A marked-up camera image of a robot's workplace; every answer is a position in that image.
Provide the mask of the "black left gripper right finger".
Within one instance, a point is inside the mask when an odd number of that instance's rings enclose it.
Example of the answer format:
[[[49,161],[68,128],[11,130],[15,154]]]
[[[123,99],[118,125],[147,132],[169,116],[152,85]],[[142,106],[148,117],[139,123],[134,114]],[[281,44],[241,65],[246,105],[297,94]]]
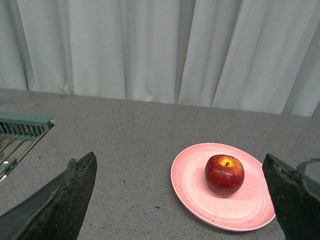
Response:
[[[277,221],[287,240],[320,238],[320,184],[305,175],[319,158],[300,163],[296,169],[268,153],[262,171]]]

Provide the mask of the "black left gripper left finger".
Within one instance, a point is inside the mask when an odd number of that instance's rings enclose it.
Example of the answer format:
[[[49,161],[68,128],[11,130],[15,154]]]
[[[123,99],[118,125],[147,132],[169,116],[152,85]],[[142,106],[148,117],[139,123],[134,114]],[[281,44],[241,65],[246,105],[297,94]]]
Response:
[[[97,175],[89,152],[0,217],[2,240],[75,240],[83,225]]]

